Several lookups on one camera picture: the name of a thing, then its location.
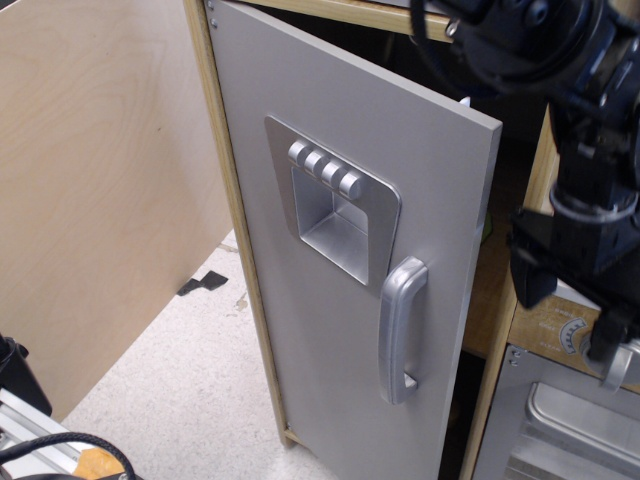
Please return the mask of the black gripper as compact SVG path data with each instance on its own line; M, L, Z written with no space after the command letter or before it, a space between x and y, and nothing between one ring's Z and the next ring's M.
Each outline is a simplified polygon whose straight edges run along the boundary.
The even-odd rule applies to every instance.
M639 318L639 199L592 216L558 206L550 216L520 208L510 217L510 272L519 303L532 309L563 281L603 311L587 359L603 370Z

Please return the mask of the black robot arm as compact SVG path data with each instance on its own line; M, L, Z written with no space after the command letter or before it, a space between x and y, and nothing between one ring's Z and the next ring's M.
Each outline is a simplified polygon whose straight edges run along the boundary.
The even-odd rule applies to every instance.
M544 215L511 217L511 275L536 306L564 282L599 306L588 357L604 373L630 364L639 336L639 24L607 1L440 1L458 56L448 72L410 5L413 37L443 81L472 98L534 93L560 156Z

